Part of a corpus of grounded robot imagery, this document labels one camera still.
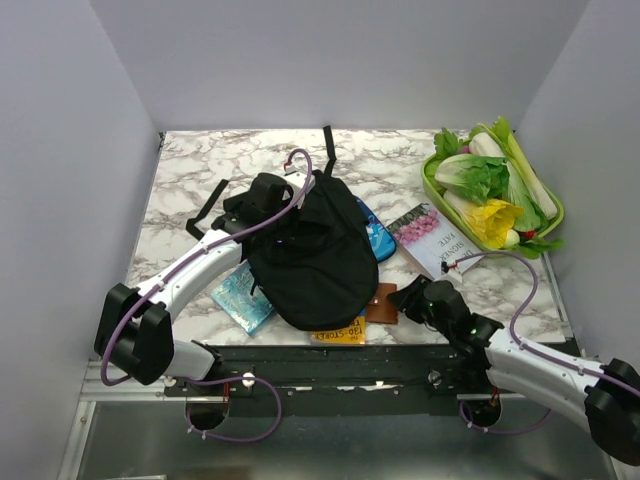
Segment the brown leather wallet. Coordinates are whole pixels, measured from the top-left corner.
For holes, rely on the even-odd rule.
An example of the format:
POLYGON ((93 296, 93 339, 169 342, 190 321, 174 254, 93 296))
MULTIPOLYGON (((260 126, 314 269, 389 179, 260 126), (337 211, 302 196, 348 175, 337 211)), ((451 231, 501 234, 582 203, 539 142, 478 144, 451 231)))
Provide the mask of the brown leather wallet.
POLYGON ((388 296, 397 291, 394 283, 380 283, 376 293, 365 308, 365 320, 368 323, 381 325, 396 325, 398 311, 389 301, 388 296))

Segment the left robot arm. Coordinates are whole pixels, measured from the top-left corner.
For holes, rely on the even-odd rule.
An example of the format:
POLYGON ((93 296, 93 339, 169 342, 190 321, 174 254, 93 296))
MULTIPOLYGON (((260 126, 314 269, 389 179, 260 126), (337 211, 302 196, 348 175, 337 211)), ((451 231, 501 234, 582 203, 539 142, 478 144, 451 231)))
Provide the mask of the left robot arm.
POLYGON ((314 183, 312 173, 261 173, 247 191, 226 199, 222 215, 201 231, 198 222, 226 186, 220 183, 187 223, 196 240, 187 253, 135 287, 119 283, 108 291, 94 342, 103 384, 133 379, 149 385, 169 376, 186 378, 201 395, 214 393, 222 380, 214 351, 175 340, 173 322, 206 286, 241 263, 247 241, 299 209, 314 183))

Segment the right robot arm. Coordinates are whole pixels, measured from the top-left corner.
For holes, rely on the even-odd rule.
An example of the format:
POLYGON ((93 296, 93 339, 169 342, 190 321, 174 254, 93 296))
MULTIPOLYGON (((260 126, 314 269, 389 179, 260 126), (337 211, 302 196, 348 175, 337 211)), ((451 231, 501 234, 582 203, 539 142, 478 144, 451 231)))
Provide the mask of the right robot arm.
POLYGON ((419 276, 387 298, 448 340, 465 361, 459 371, 467 389, 493 385, 523 395, 584 428, 609 456, 638 465, 639 374, 629 363, 601 364, 522 339, 471 312, 448 281, 419 276))

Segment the black backpack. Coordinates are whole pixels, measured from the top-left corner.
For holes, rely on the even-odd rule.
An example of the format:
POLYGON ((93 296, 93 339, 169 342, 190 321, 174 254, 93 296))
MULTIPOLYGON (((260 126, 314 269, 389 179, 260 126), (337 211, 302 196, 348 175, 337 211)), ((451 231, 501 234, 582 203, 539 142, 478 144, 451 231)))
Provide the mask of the black backpack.
POLYGON ((301 207, 247 241, 257 287, 291 326, 307 332, 347 327, 379 284, 366 216, 346 184, 335 177, 332 130, 323 129, 328 162, 301 207))

